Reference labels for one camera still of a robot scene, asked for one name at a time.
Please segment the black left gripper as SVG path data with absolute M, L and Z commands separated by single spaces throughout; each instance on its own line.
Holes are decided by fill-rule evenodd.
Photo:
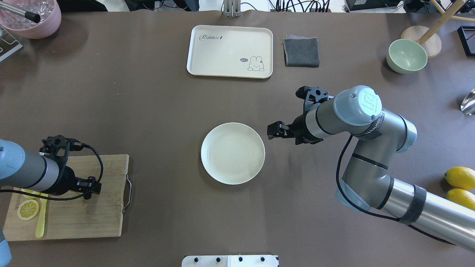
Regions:
M 66 138 L 63 135 L 49 136 L 41 141 L 43 147 L 39 152 L 47 154 L 46 158 L 51 159 L 58 166 L 58 174 L 53 185 L 51 185 L 42 193 L 49 195 L 63 195 L 68 191 L 83 194 L 85 200 L 92 198 L 92 194 L 99 195 L 101 193 L 102 184 L 96 180 L 96 177 L 88 177 L 87 179 L 76 177 L 73 169 L 68 167 L 67 161 L 70 151 L 81 151 L 84 147 L 83 143 L 73 138 Z

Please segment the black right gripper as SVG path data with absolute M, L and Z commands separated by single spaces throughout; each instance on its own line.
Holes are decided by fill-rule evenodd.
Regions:
M 296 92 L 296 97 L 304 100 L 302 115 L 295 118 L 292 124 L 285 125 L 282 121 L 267 126 L 267 137 L 295 138 L 295 144 L 317 144 L 330 134 L 322 129 L 317 118 L 317 110 L 321 104 L 333 98 L 320 87 L 302 86 Z

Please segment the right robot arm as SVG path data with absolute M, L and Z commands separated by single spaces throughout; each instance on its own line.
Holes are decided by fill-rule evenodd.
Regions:
M 302 115 L 289 125 L 282 121 L 268 125 L 269 139 L 317 144 L 348 132 L 358 142 L 343 176 L 335 174 L 346 203 L 437 241 L 474 251 L 474 211 L 388 173 L 395 154 L 409 150 L 417 140 L 412 122 L 383 108 L 380 97 L 368 86 L 354 86 L 336 96 L 319 87 L 302 86 L 295 94 L 304 100 Z

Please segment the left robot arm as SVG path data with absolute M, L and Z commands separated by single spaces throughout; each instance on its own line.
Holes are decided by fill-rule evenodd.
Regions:
M 31 152 L 15 142 L 0 141 L 2 187 L 15 187 L 15 190 L 10 190 L 15 193 L 21 193 L 22 189 L 44 193 L 44 199 L 50 201 L 62 201 L 61 195 L 69 191 L 77 192 L 78 198 L 85 200 L 92 194 L 100 194 L 100 178 L 76 177 L 73 169 L 66 165 L 69 152 L 84 148 L 93 151 L 92 146 L 62 135 L 49 136 L 42 142 L 39 152 Z

